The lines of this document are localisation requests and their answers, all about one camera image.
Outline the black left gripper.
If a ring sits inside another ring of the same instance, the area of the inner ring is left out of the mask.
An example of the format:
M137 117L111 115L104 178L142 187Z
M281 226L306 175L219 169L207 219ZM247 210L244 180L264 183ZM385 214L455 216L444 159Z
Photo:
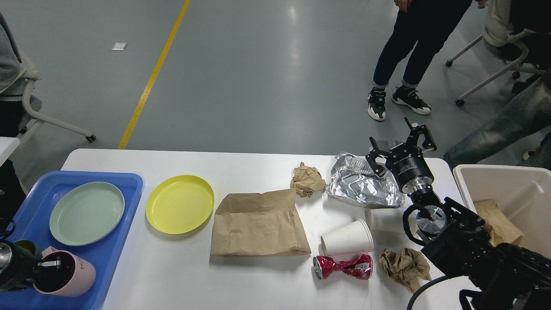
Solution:
M33 270L39 259L30 251L9 241L0 243L0 291L23 291L32 285ZM46 256L34 288L38 291L67 291L74 288L76 259L70 253Z

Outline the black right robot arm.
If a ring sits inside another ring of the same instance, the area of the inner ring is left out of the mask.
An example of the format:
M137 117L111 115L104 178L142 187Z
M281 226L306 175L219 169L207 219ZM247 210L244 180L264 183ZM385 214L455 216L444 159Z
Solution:
M406 141L388 151L370 137L372 149L366 155L378 177L390 172L398 190L411 199L411 206L402 214L403 230L443 272L413 294L407 309L429 287L467 276L480 290L460 291L464 310L548 310L550 259L517 245L491 245L480 216L452 198L441 200L433 190L434 177L423 157L436 149L430 130L410 122L408 127Z

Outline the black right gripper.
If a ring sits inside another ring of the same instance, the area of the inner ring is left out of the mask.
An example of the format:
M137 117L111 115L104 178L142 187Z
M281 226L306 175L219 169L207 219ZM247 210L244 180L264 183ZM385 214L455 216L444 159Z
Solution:
M376 163L376 159L379 157L387 159L386 167L396 179L400 192L413 193L415 186L433 183L434 176L423 157L423 152L434 152L437 150L437 146L426 125L411 123L407 117L405 117L405 122L410 129L405 145L398 145L390 151L385 151L379 149L373 137L369 137L372 149L366 155L366 160L374 174L378 178L382 178L386 168ZM418 147L420 136L424 137L421 148Z

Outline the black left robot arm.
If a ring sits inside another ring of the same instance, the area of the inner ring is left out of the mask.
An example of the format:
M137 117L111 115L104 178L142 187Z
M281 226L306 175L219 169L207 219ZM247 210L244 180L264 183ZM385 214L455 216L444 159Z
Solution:
M22 291L35 285L45 294L68 286L75 272L70 254L56 252L46 259L37 258L31 251L7 240L16 227L14 220L1 219L0 290Z

